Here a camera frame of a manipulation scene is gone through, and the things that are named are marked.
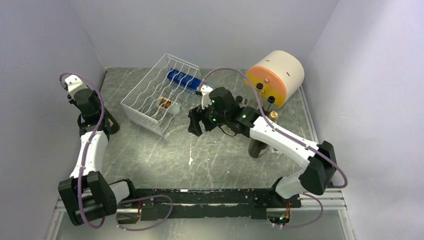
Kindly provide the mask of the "white paper label sheet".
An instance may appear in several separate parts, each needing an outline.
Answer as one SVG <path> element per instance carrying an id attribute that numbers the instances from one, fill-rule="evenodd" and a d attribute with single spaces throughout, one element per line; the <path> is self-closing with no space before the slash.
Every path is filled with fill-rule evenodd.
<path id="1" fill-rule="evenodd" d="M 282 152 L 280 152 L 279 150 L 277 150 L 277 149 L 275 149 L 275 148 L 270 148 L 269 149 L 269 151 L 272 153 L 272 154 L 277 154 L 277 155 L 281 155 L 282 154 Z"/>

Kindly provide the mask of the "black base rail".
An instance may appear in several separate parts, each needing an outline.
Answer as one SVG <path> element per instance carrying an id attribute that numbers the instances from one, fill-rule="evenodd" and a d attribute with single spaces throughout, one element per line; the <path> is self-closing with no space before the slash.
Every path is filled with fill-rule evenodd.
<path id="1" fill-rule="evenodd" d="M 133 199 L 141 199 L 141 220 L 196 218 L 267 219 L 267 211 L 300 208 L 300 196 L 282 198 L 270 188 L 169 189 L 137 188 Z"/>

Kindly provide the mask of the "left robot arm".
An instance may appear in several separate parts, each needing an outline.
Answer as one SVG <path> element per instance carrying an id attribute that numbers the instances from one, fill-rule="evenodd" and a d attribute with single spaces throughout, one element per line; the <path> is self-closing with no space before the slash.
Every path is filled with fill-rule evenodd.
<path id="1" fill-rule="evenodd" d="M 120 126 L 102 106 L 98 94 L 84 88 L 68 94 L 69 102 L 80 110 L 77 119 L 81 148 L 77 163 L 68 179 L 58 184 L 58 192 L 75 226 L 101 220 L 117 212 L 118 204 L 134 207 L 139 194 L 133 190 L 130 180 L 107 183 L 101 168 L 110 135 Z"/>

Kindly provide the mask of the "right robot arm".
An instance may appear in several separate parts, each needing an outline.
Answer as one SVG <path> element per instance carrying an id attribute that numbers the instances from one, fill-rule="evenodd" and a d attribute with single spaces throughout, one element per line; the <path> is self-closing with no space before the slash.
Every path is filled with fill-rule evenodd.
<path id="1" fill-rule="evenodd" d="M 281 178 L 270 193 L 270 202 L 282 207 L 294 195 L 309 192 L 321 196 L 330 187 L 336 172 L 334 147 L 331 143 L 302 138 L 263 116 L 261 108 L 241 107 L 225 87 L 204 85 L 197 91 L 200 105 L 188 112 L 188 132 L 201 136 L 203 131 L 227 126 L 236 135 L 268 145 L 294 160 L 301 170 Z"/>

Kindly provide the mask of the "blue clear bottle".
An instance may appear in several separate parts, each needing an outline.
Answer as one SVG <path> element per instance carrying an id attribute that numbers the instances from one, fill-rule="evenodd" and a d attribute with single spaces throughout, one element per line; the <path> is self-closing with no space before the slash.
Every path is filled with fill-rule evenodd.
<path id="1" fill-rule="evenodd" d="M 194 95 L 196 95 L 196 90 L 201 83 L 201 79 L 199 77 L 195 77 L 194 75 L 190 75 L 174 68 L 170 69 L 166 77 L 177 86 L 185 89 L 189 94 Z"/>

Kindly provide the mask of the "dark green bottle black neck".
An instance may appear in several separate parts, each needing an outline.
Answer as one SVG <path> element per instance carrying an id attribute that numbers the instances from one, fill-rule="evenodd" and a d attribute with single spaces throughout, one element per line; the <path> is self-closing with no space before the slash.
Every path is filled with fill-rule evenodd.
<path id="1" fill-rule="evenodd" d="M 115 117 L 109 112 L 109 110 L 107 108 L 104 108 L 105 111 L 105 115 L 108 118 L 109 121 L 109 134 L 110 135 L 114 135 L 116 134 L 119 130 L 120 130 L 120 124 L 118 123 L 118 121 L 115 119 Z"/>

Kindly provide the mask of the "cream orange yellow cylinder box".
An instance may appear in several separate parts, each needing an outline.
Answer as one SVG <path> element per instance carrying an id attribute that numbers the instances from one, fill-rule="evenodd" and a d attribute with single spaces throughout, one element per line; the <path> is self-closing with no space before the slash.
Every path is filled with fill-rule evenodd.
<path id="1" fill-rule="evenodd" d="M 245 83 L 256 91 L 256 84 L 262 83 L 267 99 L 275 97 L 274 106 L 280 109 L 300 88 L 305 78 L 301 62 L 288 52 L 274 50 L 252 66 L 246 73 Z"/>

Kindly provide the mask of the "clear bottle white gold label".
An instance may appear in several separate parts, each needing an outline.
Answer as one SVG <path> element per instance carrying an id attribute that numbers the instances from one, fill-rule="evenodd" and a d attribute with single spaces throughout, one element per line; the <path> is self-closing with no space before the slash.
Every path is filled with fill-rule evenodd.
<path id="1" fill-rule="evenodd" d="M 255 90 L 256 90 L 256 92 L 258 94 L 258 97 L 260 99 L 261 106 L 264 107 L 265 106 L 265 103 L 267 101 L 267 99 L 263 96 L 263 93 L 265 92 L 264 91 L 264 85 L 261 82 L 258 82 L 255 85 Z"/>

